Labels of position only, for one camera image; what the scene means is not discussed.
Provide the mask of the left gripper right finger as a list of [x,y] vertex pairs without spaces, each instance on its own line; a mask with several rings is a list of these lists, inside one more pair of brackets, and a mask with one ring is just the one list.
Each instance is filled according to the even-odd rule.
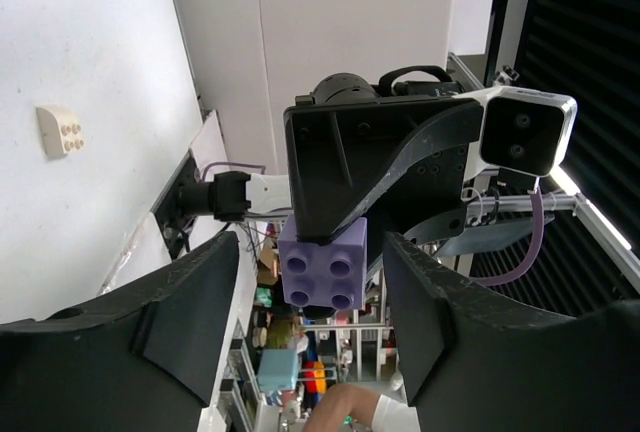
[[451,271],[397,233],[384,271],[409,404],[424,431],[635,431],[639,305],[574,318]]

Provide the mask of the person forearm in background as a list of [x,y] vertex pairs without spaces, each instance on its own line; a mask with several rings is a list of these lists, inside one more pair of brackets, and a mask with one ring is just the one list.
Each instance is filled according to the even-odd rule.
[[414,407],[350,383],[339,383],[327,390],[303,431],[339,431],[347,417],[371,431],[420,431]]

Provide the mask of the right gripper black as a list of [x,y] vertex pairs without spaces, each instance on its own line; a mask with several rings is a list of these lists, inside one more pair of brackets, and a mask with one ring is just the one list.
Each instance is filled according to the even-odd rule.
[[473,98],[404,93],[391,71],[372,85],[352,73],[322,80],[284,112],[297,238],[327,245],[364,216],[418,162],[478,140]]

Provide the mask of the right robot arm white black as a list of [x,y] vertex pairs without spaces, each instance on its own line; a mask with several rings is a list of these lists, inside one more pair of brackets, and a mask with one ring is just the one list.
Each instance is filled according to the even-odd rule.
[[284,112],[285,175],[229,171],[185,185],[181,215],[240,223],[290,213],[298,240],[321,246],[364,218],[376,258],[386,234],[458,209],[484,108],[473,98],[396,95],[394,77],[326,77]]

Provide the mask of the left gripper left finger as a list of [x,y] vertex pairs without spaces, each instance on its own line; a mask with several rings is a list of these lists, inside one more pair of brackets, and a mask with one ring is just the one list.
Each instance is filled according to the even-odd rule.
[[194,431],[211,402],[239,264],[226,231],[45,320],[1,328],[5,431]]

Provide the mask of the purple square lego brick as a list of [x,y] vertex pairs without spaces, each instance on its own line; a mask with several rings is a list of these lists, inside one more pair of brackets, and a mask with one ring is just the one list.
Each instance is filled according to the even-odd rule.
[[365,302],[367,219],[361,217],[327,245],[300,242],[295,219],[278,238],[284,299],[297,307],[359,310]]

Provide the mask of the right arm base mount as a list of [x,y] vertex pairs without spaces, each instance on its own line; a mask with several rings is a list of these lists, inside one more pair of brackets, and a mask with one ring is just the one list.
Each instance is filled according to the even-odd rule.
[[192,153],[188,152],[151,209],[172,260],[190,248],[188,237],[195,221],[182,214],[179,206],[181,189],[199,181],[200,171]]

